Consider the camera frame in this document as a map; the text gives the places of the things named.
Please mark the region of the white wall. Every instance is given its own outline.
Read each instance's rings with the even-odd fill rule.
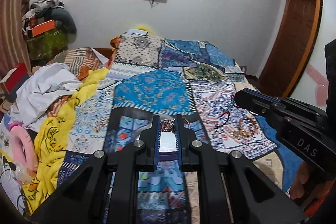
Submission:
[[[336,0],[323,0],[320,30],[309,64],[324,77],[326,77],[324,46],[334,39],[336,39]],[[317,106],[315,100],[316,87],[317,84],[304,72],[291,97]]]
[[[61,1],[78,29],[71,48],[108,47],[111,38],[142,23],[162,37],[208,40],[252,75],[268,57],[284,8],[283,0],[160,0],[166,3],[152,9],[148,0]]]

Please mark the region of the striped fabric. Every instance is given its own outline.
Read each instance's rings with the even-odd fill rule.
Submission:
[[[91,48],[78,48],[75,50],[67,50],[59,53],[54,57],[53,60],[48,62],[48,65],[54,63],[54,62],[61,62],[62,55],[66,54],[64,63],[69,66],[70,72],[77,76],[79,80],[83,81],[85,78],[80,75],[80,71],[88,71],[96,70],[98,67],[102,65],[100,60],[97,58],[95,53],[92,51]],[[59,109],[62,105],[64,105],[67,101],[71,99],[70,95],[62,96],[61,98],[57,99],[55,102],[53,102],[49,108],[47,109],[46,113],[48,117],[56,117]]]

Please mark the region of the white patterned fabric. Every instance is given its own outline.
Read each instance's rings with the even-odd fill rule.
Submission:
[[[215,150],[230,153],[240,150],[247,158],[254,159],[277,147],[267,139],[254,116],[245,109],[232,107],[227,124],[216,130],[216,125],[223,124],[227,116],[223,109],[231,102],[231,95],[236,92],[231,80],[216,84],[191,82],[197,111],[205,126],[210,143]]]
[[[114,90],[118,84],[97,90],[95,95],[76,107],[76,120],[69,132],[67,150],[92,154],[103,148]]]
[[[155,70],[152,67],[114,62],[107,77],[115,80],[128,79],[134,75]]]
[[[248,82],[244,82],[244,83],[242,83],[242,82],[233,82],[233,83],[235,84],[235,87],[236,87],[237,92],[240,91],[240,90],[243,90],[244,88],[248,88],[248,89],[250,89],[250,90],[255,90],[255,91],[257,91],[257,90],[255,89],[255,87],[252,86],[252,85],[251,85],[250,83],[248,83]]]
[[[164,43],[160,37],[123,34],[115,61],[158,68],[159,52]]]

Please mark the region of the patchwork bedspread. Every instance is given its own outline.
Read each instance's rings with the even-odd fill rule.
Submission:
[[[275,139],[263,117],[232,106],[236,91],[254,89],[232,58],[207,41],[127,33],[117,39],[110,72],[96,94],[76,108],[58,185],[87,154],[121,150],[155,113],[165,113],[182,114],[200,141],[225,153],[240,150],[283,191],[290,187],[301,160]],[[221,117],[226,109],[230,118],[217,128],[227,119]],[[196,173],[181,173],[176,161],[140,173],[138,222],[199,223]]]

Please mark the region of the white cloth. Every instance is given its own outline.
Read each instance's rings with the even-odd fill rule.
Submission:
[[[22,122],[22,118],[21,118],[21,114],[19,112],[19,110],[17,109],[17,107],[14,105],[12,105],[10,112],[8,114],[10,116],[10,122]],[[24,126],[25,129],[29,128],[35,132],[39,132],[40,131],[40,127],[42,125],[42,123],[44,122],[44,120],[47,118],[47,114],[44,112],[42,114],[41,117],[39,117],[35,122],[29,124],[28,126]]]
[[[10,117],[23,122],[24,127],[37,121],[56,99],[71,95],[82,84],[69,67],[53,63],[41,67],[16,92],[16,105],[10,108]]]
[[[96,57],[99,59],[99,61],[102,64],[106,64],[107,63],[107,61],[109,60],[107,57],[103,56],[100,52],[97,52],[94,48],[91,48],[91,50],[95,53]]]
[[[0,151],[0,184],[14,206],[23,214],[25,206],[22,197],[20,197],[21,187],[15,180],[9,164],[3,162],[5,156],[7,161],[13,159],[11,133],[6,129],[4,119],[0,122]]]

